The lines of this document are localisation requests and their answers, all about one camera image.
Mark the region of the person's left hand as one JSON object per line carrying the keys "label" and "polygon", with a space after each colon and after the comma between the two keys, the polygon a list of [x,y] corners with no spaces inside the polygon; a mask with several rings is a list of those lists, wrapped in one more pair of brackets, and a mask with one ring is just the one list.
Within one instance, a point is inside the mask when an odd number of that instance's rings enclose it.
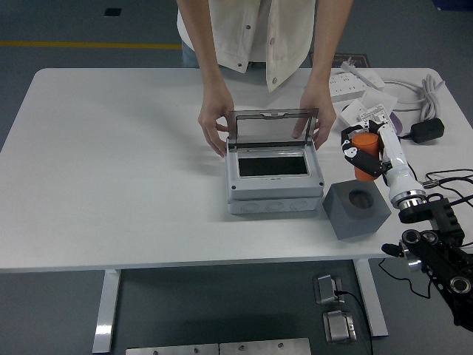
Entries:
{"label": "person's left hand", "polygon": [[300,109],[317,108],[317,122],[313,133],[313,142],[319,149],[329,137],[330,130],[336,120],[336,113],[330,97],[328,85],[308,84],[299,102]]}

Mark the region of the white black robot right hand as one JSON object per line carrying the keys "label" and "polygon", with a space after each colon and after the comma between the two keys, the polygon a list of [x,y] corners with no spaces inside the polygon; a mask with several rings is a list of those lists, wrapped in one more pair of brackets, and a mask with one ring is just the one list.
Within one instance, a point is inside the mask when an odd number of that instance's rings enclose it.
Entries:
{"label": "white black robot right hand", "polygon": [[[353,144],[356,133],[368,132],[381,142],[380,157],[360,150]],[[414,178],[395,130],[388,123],[365,121],[341,131],[341,150],[354,167],[373,177],[382,176],[389,187],[389,200],[403,210],[426,202],[423,186]]]}

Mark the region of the person's right hand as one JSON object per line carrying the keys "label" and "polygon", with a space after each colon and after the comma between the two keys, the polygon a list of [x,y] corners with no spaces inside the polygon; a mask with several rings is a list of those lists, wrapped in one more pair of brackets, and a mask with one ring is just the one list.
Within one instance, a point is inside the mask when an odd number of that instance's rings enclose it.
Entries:
{"label": "person's right hand", "polygon": [[204,97],[198,117],[198,123],[203,131],[206,143],[220,157],[226,156],[226,143],[219,133],[227,132],[228,127],[218,123],[220,118],[226,118],[234,110],[234,101],[231,96]]}

